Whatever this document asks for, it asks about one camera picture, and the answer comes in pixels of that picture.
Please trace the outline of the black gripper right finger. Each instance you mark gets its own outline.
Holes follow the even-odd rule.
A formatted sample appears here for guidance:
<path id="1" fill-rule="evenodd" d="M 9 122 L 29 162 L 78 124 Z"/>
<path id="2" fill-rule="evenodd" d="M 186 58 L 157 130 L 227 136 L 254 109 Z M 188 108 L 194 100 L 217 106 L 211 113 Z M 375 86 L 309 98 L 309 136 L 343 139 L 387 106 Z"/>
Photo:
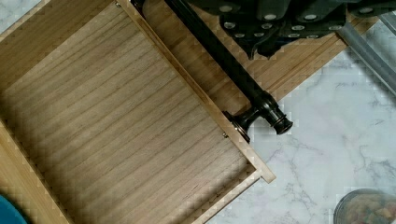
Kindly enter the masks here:
<path id="1" fill-rule="evenodd" d="M 319 38 L 340 30 L 346 23 L 343 3 L 292 3 L 280 29 L 282 37 Z"/>

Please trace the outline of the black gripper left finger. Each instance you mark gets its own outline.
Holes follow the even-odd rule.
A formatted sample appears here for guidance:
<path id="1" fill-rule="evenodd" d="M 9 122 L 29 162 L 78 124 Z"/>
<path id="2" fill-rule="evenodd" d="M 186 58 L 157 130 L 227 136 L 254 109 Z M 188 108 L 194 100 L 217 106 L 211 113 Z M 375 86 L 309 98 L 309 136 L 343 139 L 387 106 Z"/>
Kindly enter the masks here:
<path id="1" fill-rule="evenodd" d="M 219 24 L 250 60 L 255 53 L 271 57 L 278 50 L 276 40 L 282 28 L 281 21 L 260 21 L 253 16 L 220 15 Z"/>

